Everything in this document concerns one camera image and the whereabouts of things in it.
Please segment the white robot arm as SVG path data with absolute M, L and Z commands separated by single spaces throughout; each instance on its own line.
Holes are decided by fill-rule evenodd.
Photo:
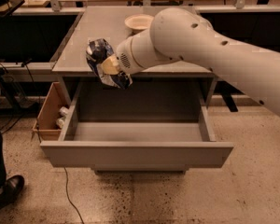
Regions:
M 280 117 L 280 52 L 220 35 L 208 21 L 182 8 L 155 15 L 148 29 L 118 45 L 102 70 L 135 74 L 176 61 L 211 70 Z

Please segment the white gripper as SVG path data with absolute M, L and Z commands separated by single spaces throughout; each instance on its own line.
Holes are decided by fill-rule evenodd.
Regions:
M 127 74 L 139 73 L 144 67 L 143 58 L 146 56 L 146 43 L 137 37 L 129 37 L 121 42 L 116 55 L 107 57 L 101 64 L 105 75 L 117 75 L 120 69 Z

